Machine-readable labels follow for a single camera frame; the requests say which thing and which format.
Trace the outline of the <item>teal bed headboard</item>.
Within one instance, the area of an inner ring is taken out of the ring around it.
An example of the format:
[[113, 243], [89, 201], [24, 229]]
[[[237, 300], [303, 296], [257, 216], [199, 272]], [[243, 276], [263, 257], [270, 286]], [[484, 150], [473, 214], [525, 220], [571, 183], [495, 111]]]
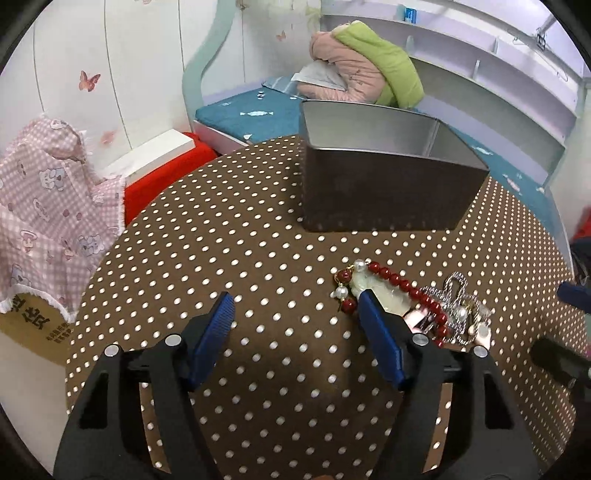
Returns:
[[207, 32], [204, 42], [188, 61], [182, 77], [182, 94], [188, 116], [189, 127], [192, 127], [194, 114], [204, 106], [201, 84], [205, 71], [221, 49], [231, 30], [235, 18], [235, 1], [222, 0], [217, 2], [211, 29]]

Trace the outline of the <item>cardboard box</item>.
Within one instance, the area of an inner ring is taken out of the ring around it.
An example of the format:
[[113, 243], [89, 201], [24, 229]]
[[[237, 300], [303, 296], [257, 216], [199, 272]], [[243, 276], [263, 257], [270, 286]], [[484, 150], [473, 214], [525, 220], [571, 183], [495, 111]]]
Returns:
[[1, 314], [1, 331], [52, 363], [66, 363], [72, 326], [58, 310], [38, 296], [16, 295], [8, 312]]

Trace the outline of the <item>pink quilted jacket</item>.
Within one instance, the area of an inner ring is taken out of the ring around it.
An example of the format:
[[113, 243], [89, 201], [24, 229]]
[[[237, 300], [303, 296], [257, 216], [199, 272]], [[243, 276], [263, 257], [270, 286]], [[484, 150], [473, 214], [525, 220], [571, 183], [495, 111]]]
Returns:
[[380, 70], [362, 54], [342, 44], [331, 32], [317, 32], [311, 37], [311, 58], [335, 66], [346, 83], [340, 91], [301, 83], [297, 89], [311, 99], [375, 104], [380, 98], [386, 80]]

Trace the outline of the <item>red cloth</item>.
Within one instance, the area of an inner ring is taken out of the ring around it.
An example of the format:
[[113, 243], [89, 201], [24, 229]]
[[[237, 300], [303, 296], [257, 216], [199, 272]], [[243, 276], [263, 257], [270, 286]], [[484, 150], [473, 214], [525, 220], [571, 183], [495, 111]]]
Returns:
[[183, 135], [190, 138], [190, 150], [125, 187], [125, 225], [129, 225], [163, 190], [218, 157], [211, 146], [203, 143], [197, 135], [190, 132], [183, 132]]

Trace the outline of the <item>pink small charm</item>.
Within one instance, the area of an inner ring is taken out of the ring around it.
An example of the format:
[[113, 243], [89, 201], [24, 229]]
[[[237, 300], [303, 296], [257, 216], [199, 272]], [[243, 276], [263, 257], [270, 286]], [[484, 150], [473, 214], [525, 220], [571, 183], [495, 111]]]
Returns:
[[420, 324], [429, 315], [429, 311], [426, 309], [414, 309], [407, 312], [404, 316], [405, 323], [413, 333], [421, 333], [422, 327]]

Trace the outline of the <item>brown polka dot tablecloth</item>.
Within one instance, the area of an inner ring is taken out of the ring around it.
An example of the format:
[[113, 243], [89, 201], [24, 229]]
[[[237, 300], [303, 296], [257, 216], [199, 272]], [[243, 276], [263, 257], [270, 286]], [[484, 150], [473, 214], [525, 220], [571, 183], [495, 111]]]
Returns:
[[574, 413], [529, 351], [551, 336], [586, 348], [581, 312], [558, 301], [571, 278], [514, 183], [488, 180], [455, 230], [325, 233], [301, 226], [301, 142], [284, 137], [209, 163], [160, 194], [105, 255], [70, 340], [74, 403], [103, 349], [149, 347], [222, 292], [228, 343], [193, 405], [226, 479], [370, 475], [400, 395], [382, 379], [356, 320], [332, 298], [335, 272], [376, 261], [416, 286], [460, 272], [492, 313], [492, 355], [543, 466]]

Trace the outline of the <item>teal candy print mattress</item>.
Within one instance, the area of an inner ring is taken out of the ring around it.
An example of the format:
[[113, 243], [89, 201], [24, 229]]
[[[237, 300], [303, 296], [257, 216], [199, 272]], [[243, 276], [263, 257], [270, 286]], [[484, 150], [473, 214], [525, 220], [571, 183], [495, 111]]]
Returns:
[[[301, 98], [259, 87], [205, 105], [197, 123], [244, 143], [294, 135], [300, 128]], [[554, 238], [563, 225], [551, 194], [543, 187], [542, 168], [509, 140], [455, 107], [431, 97], [416, 109], [446, 122], [489, 166], [491, 175], [534, 213]]]

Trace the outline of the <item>blue small box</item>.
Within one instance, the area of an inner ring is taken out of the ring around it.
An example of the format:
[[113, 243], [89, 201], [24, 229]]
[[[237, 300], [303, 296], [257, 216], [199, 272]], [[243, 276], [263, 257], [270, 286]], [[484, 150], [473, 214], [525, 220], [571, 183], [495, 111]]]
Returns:
[[403, 14], [403, 21], [406, 23], [416, 24], [418, 12], [414, 8], [405, 7]]

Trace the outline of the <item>green jacket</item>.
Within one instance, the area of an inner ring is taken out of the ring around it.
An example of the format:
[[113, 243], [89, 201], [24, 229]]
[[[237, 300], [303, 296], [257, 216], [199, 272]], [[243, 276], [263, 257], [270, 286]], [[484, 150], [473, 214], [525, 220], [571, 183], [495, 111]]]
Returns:
[[423, 100], [423, 84], [403, 48], [383, 39], [359, 20], [335, 27], [332, 35], [369, 60], [383, 76], [385, 86], [376, 100], [378, 105], [410, 109]]

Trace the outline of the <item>white jade pendant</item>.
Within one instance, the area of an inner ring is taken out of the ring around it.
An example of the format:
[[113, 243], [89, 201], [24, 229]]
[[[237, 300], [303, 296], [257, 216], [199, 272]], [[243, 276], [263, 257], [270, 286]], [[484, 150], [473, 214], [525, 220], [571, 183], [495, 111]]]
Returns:
[[357, 300], [360, 299], [363, 291], [373, 291], [384, 308], [384, 311], [391, 314], [404, 316], [414, 307], [407, 293], [404, 293], [398, 287], [392, 286], [379, 275], [370, 272], [369, 265], [363, 263], [363, 261], [353, 263], [349, 290], [351, 290]]

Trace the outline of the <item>white flat box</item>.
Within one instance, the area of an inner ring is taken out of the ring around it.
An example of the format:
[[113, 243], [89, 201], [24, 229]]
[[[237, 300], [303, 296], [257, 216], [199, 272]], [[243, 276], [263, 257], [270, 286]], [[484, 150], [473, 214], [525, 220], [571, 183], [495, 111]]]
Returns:
[[106, 178], [120, 177], [130, 186], [194, 147], [191, 137], [170, 129], [101, 167], [98, 172]]

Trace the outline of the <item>white pillow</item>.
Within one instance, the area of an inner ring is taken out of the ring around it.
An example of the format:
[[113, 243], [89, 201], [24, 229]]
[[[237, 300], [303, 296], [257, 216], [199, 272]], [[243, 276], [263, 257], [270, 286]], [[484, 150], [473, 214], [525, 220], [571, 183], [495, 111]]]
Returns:
[[338, 91], [346, 91], [346, 81], [339, 75], [335, 65], [322, 60], [315, 60], [301, 71], [294, 73], [291, 78], [293, 82], [314, 85], [322, 88], [328, 88]]

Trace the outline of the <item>pink patterned cloth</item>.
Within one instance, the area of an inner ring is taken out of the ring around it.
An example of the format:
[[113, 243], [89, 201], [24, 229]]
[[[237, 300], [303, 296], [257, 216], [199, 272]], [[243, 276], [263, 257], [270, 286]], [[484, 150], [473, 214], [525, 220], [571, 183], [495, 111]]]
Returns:
[[18, 294], [45, 300], [71, 323], [103, 256], [124, 230], [121, 177], [92, 167], [84, 136], [38, 117], [1, 157], [1, 310]]

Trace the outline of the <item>lavender wall shelf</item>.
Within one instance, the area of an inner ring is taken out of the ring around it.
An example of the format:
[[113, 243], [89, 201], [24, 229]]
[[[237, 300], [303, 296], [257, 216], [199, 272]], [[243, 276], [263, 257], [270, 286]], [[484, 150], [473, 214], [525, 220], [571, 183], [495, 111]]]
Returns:
[[[417, 23], [403, 21], [404, 8]], [[550, 182], [584, 110], [590, 72], [540, 1], [324, 1], [322, 25], [353, 20], [403, 48], [428, 97], [530, 156]]]

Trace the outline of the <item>dark metal tin box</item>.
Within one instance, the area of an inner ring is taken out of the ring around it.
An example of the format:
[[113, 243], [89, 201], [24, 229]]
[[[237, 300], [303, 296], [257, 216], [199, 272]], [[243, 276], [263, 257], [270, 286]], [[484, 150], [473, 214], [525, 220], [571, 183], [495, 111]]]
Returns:
[[308, 231], [453, 230], [489, 176], [445, 122], [410, 110], [307, 100], [300, 135]]

